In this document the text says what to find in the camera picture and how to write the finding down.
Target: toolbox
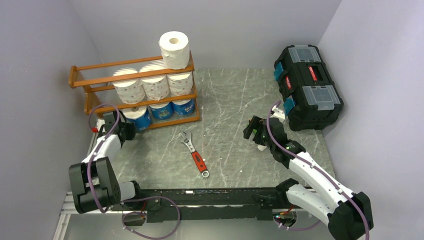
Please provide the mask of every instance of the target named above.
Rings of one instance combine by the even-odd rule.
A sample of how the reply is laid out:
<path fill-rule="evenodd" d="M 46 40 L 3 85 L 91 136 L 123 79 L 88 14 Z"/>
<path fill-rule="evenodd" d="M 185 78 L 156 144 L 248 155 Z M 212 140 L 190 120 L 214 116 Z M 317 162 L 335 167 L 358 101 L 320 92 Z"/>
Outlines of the toolbox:
<path fill-rule="evenodd" d="M 316 46 L 286 47 L 274 68 L 291 130 L 322 130 L 337 120 L 344 103 Z"/>

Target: toilet paper stack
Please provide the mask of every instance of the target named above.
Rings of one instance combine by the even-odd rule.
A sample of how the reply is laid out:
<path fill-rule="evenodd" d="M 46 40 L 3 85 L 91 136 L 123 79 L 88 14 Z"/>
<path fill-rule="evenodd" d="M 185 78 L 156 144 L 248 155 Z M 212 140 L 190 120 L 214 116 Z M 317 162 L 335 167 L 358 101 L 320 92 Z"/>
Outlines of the toilet paper stack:
<path fill-rule="evenodd" d="M 175 96 L 187 95 L 192 92 L 193 75 L 191 72 L 168 75 L 169 90 Z"/>
<path fill-rule="evenodd" d="M 140 69 L 140 73 L 161 70 L 166 67 L 161 64 L 151 64 Z M 168 79 L 166 75 L 151 76 L 141 78 L 145 94 L 151 100 L 161 100 L 170 94 Z"/>
<path fill-rule="evenodd" d="M 133 68 L 121 68 L 117 70 L 113 76 L 126 74 L 136 74 L 137 70 Z M 116 81 L 112 83 L 118 93 L 119 98 L 124 104 L 136 104 L 141 102 L 145 97 L 145 91 L 140 80 L 130 79 L 124 81 Z"/>
<path fill-rule="evenodd" d="M 189 38 L 182 32 L 169 31 L 159 39 L 163 62 L 169 69 L 185 69 L 190 60 Z"/>

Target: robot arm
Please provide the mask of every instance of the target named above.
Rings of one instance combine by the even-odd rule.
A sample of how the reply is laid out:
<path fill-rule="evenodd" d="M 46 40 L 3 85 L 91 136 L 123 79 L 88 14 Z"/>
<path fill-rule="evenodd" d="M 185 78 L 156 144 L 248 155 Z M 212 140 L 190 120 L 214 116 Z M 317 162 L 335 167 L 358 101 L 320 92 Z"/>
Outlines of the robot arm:
<path fill-rule="evenodd" d="M 268 148 L 277 162 L 282 163 L 287 169 L 302 177 L 317 192 L 317 194 L 312 193 L 294 179 L 288 179 L 276 187 L 279 201 L 282 203 L 289 202 L 310 212 L 328 226 L 330 233 L 337 240 L 360 238 L 365 233 L 364 223 L 350 200 L 355 202 L 364 213 L 371 229 L 374 223 L 368 196 L 363 192 L 355 194 L 351 189 L 336 181 L 316 163 L 302 145 L 288 139 L 283 123 L 280 121 L 282 118 L 276 116 L 275 108 L 273 111 L 274 115 L 269 119 L 269 127 L 276 141 L 286 150 L 310 162 L 311 165 L 287 154 L 276 146 L 268 134 L 266 120 L 263 118 L 253 116 L 249 125 L 243 131 L 243 137 L 249 139 L 251 134 L 254 133 L 252 140 L 261 146 L 258 147 L 259 149 L 263 149 L 264 146 Z"/>
<path fill-rule="evenodd" d="M 88 187 L 87 168 L 92 155 L 95 155 L 95 157 L 91 164 L 91 177 L 93 178 L 92 181 L 95 178 L 98 179 L 98 184 L 94 185 L 94 189 L 102 206 L 112 206 L 134 198 L 138 187 L 136 182 L 118 183 L 111 165 L 111 161 L 124 142 L 134 139 L 136 133 L 134 123 L 120 121 L 113 134 L 106 138 L 104 130 L 107 132 L 112 128 L 117 116 L 115 113 L 105 113 L 103 117 L 107 124 L 101 126 L 96 145 L 89 156 L 81 163 L 69 167 L 69 179 L 75 209 L 80 214 L 98 209 Z"/>

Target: marble table surface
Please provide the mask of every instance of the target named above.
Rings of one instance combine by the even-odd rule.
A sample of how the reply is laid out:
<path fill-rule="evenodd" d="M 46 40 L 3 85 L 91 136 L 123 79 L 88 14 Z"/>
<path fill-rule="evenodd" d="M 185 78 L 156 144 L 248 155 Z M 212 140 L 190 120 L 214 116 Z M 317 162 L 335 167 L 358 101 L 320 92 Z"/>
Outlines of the marble table surface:
<path fill-rule="evenodd" d="M 198 69 L 194 74 L 201 121 L 143 131 L 126 141 L 111 162 L 118 181 L 136 180 L 142 189 L 275 187 L 288 178 L 306 184 L 298 175 L 259 151 L 243 129 L 256 115 L 265 118 L 281 100 L 270 69 Z M 302 144 L 314 160 L 334 176 L 319 130 L 291 131 L 289 139 Z M 203 178 L 181 131 L 191 131 L 194 147 L 204 158 L 210 177 Z"/>

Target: wrench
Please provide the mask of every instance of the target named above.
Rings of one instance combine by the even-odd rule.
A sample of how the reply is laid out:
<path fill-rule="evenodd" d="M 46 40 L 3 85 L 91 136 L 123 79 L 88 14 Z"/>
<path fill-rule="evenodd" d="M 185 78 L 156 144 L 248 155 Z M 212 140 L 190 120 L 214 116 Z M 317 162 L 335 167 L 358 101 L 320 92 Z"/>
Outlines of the wrench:
<path fill-rule="evenodd" d="M 206 164 L 203 162 L 203 158 L 200 156 L 198 151 L 196 151 L 195 147 L 192 143 L 192 133 L 190 131 L 182 131 L 179 135 L 183 138 L 181 141 L 184 145 L 190 149 L 191 156 L 193 157 L 194 162 L 196 163 L 197 168 L 200 171 L 202 177 L 209 177 L 209 171 L 206 167 Z"/>

